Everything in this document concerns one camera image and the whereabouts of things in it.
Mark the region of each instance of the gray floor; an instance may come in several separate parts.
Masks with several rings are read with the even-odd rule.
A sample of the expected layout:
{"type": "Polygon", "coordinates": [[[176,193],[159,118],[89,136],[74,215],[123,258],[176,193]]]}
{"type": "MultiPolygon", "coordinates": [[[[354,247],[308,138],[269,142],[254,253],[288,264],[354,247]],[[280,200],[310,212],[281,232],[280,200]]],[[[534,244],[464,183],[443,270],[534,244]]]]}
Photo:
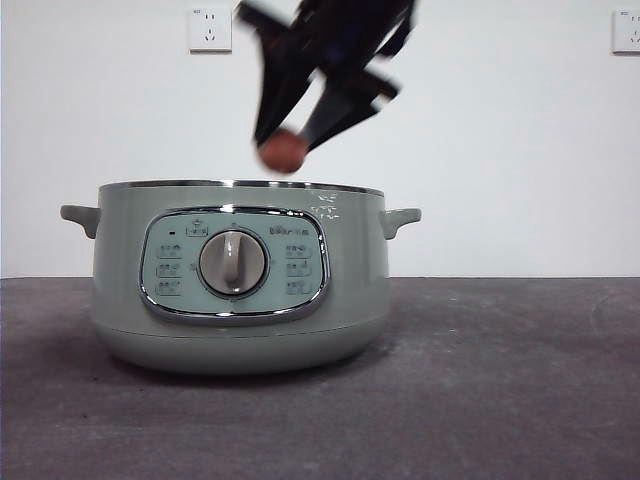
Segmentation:
{"type": "Polygon", "coordinates": [[[640,478],[640,279],[394,279],[365,353],[235,379],[109,357],[89,290],[2,282],[2,478],[640,478]]]}

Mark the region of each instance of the wall socket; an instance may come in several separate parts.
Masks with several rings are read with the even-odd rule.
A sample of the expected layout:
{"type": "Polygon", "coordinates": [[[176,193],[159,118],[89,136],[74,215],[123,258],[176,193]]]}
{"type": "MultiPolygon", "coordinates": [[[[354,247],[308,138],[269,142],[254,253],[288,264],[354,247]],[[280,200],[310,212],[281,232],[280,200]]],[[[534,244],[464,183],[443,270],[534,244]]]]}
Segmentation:
{"type": "Polygon", "coordinates": [[[192,9],[189,12],[189,51],[230,52],[231,25],[231,7],[192,9]]]}
{"type": "Polygon", "coordinates": [[[613,53],[640,53],[640,10],[613,12],[613,53]]]}

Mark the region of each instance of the control panel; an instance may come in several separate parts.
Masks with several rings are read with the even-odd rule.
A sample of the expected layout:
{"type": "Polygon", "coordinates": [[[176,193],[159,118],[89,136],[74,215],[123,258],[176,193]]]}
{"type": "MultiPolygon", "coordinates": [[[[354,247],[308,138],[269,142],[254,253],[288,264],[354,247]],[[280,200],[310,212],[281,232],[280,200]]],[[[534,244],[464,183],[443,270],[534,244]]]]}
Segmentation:
{"type": "Polygon", "coordinates": [[[140,290],[148,306],[173,320],[243,325],[315,308],[328,280],[322,227],[311,215],[227,205],[155,218],[140,290]]]}

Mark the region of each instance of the chrome trim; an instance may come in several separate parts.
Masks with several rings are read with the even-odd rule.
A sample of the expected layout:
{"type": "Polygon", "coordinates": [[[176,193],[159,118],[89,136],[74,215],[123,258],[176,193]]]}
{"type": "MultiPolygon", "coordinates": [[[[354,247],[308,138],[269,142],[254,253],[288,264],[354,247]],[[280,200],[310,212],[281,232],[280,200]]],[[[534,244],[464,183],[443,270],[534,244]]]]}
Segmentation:
{"type": "Polygon", "coordinates": [[[100,191],[125,188],[148,187],[260,187],[260,188],[297,188],[304,190],[339,190],[342,192],[366,193],[384,197],[380,190],[349,185],[334,185],[329,183],[309,182],[269,182],[266,180],[152,180],[144,182],[120,182],[102,185],[100,191]]]}
{"type": "Polygon", "coordinates": [[[223,205],[216,207],[186,207],[165,210],[163,213],[155,216],[149,225],[147,226],[144,238],[144,245],[142,248],[142,259],[140,261],[140,272],[138,276],[139,294],[142,297],[145,306],[153,313],[159,314],[162,318],[171,322],[176,322],[181,325],[196,325],[196,326],[209,326],[209,327],[248,327],[258,325],[271,325],[274,323],[289,322],[306,317],[313,313],[319,306],[321,301],[327,294],[328,286],[331,280],[331,270],[329,266],[329,254],[325,242],[326,236],[324,229],[320,222],[310,213],[282,209],[277,207],[239,207],[235,205],[223,205]],[[220,212],[220,213],[251,213],[262,215],[287,215],[304,218],[309,221],[311,225],[316,229],[318,235],[318,242],[320,244],[320,257],[322,263],[322,282],[318,291],[306,302],[299,305],[285,308],[282,310],[257,312],[257,313],[232,313],[232,312],[217,312],[217,313],[193,313],[184,312],[181,310],[175,310],[169,307],[160,305],[153,300],[147,290],[144,287],[143,270],[144,270],[144,258],[147,250],[147,241],[149,239],[149,232],[151,227],[161,218],[173,216],[173,215],[186,215],[189,213],[197,212],[220,212]]]}

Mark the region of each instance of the slow cooker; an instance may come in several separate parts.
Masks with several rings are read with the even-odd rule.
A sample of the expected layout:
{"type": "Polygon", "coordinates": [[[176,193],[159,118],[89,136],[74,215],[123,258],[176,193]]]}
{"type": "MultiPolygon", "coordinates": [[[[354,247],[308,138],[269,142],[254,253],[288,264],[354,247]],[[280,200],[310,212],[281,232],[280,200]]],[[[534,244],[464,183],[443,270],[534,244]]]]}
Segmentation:
{"type": "Polygon", "coordinates": [[[228,375],[364,349],[389,309],[386,241],[421,214],[360,187],[179,180],[104,185],[61,216],[95,239],[91,317],[113,355],[228,375]]]}

